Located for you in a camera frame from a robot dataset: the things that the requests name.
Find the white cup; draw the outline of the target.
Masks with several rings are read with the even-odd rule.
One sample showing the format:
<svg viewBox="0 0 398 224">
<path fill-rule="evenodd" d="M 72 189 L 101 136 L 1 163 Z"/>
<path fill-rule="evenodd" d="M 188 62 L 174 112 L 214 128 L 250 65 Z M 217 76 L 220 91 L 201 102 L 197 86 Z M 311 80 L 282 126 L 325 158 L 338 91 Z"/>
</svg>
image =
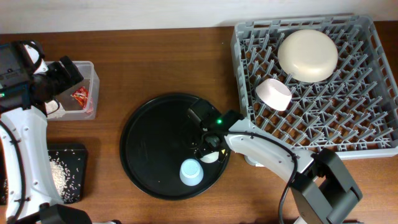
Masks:
<svg viewBox="0 0 398 224">
<path fill-rule="evenodd" d="M 219 152 L 215 151 L 215 152 L 212 152 L 212 153 L 209 153 L 209 154 L 203 156 L 200 160 L 204 163 L 210 164 L 210 163 L 216 162 L 218 160 L 218 158 L 219 158 Z"/>
</svg>

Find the red snack wrapper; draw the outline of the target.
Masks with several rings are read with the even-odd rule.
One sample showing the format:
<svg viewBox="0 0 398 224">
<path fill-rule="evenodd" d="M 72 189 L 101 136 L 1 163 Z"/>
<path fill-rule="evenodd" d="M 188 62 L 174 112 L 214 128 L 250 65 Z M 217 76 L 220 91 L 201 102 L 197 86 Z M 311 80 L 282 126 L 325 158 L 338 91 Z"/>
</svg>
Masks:
<svg viewBox="0 0 398 224">
<path fill-rule="evenodd" d="M 85 86 L 81 86 L 71 94 L 71 97 L 78 102 L 82 109 L 85 109 L 89 100 L 89 91 Z"/>
</svg>

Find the light blue cup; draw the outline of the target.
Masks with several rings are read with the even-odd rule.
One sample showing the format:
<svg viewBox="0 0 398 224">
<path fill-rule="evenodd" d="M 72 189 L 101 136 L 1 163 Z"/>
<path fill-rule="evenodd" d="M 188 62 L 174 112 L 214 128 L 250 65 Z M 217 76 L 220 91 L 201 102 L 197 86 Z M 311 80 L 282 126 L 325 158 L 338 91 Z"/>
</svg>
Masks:
<svg viewBox="0 0 398 224">
<path fill-rule="evenodd" d="M 203 168 L 195 159 L 186 159 L 180 167 L 180 180 L 187 186 L 196 186 L 204 176 Z"/>
</svg>

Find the pink small bowl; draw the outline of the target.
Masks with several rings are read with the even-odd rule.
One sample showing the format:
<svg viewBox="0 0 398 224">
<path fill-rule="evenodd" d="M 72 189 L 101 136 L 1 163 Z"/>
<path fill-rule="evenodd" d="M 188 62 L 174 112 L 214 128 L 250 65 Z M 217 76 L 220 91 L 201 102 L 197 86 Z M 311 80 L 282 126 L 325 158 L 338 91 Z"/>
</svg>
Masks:
<svg viewBox="0 0 398 224">
<path fill-rule="evenodd" d="M 290 89 L 282 82 L 268 78 L 256 87 L 256 94 L 270 108 L 285 111 L 292 99 Z"/>
</svg>

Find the beige large bowl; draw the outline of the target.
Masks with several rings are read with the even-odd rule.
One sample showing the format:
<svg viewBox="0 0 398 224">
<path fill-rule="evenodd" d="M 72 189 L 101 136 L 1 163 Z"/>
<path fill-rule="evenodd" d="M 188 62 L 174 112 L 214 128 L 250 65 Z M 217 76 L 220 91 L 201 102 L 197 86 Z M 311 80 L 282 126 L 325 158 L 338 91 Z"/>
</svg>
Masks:
<svg viewBox="0 0 398 224">
<path fill-rule="evenodd" d="M 277 58 L 281 69 L 300 82 L 315 83 L 330 77 L 338 62 L 335 43 L 317 30 L 298 30 L 280 45 Z"/>
</svg>

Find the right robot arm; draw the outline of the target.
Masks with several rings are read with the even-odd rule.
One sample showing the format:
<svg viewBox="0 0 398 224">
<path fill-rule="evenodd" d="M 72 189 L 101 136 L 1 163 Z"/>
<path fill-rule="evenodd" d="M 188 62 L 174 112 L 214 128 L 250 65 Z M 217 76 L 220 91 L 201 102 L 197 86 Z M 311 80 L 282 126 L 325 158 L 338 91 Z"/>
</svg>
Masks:
<svg viewBox="0 0 398 224">
<path fill-rule="evenodd" d="M 196 158 L 223 162 L 236 152 L 257 160 L 285 181 L 278 208 L 280 220 L 288 191 L 299 212 L 297 223 L 343 223 L 363 197 L 343 161 L 329 149 L 319 153 L 294 149 L 237 111 L 221 114 L 202 98 L 189 107 L 187 115 L 200 133 L 192 143 Z"/>
</svg>

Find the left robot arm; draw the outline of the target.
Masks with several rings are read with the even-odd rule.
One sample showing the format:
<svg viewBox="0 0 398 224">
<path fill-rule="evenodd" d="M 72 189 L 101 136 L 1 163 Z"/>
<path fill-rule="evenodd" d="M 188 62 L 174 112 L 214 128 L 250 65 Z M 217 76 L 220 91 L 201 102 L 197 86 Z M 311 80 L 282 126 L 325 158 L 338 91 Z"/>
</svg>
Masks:
<svg viewBox="0 0 398 224">
<path fill-rule="evenodd" d="M 1 45 L 1 144 L 6 165 L 8 223 L 91 223 L 86 212 L 64 205 L 47 149 L 46 103 L 83 76 L 69 57 L 46 64 L 41 45 Z"/>
</svg>

